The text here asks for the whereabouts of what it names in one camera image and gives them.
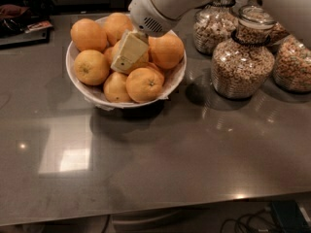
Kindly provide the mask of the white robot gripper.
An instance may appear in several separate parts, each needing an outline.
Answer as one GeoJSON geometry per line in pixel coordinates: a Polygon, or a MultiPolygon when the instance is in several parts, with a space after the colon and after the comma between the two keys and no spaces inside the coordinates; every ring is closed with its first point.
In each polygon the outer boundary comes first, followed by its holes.
{"type": "Polygon", "coordinates": [[[137,30],[126,30],[112,62],[112,69],[127,72],[147,52],[148,35],[170,31],[187,11],[185,0],[132,0],[128,10],[137,30]]]}

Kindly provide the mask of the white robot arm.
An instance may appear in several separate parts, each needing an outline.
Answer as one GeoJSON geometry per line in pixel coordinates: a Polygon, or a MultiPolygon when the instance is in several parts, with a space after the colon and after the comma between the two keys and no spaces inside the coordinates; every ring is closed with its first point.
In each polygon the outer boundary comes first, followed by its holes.
{"type": "MultiPolygon", "coordinates": [[[[191,9],[213,0],[132,0],[129,5],[132,32],[121,38],[112,68],[125,72],[148,48],[148,38],[169,32],[191,9]]],[[[281,23],[286,30],[311,48],[311,0],[252,0],[281,23]]]]}

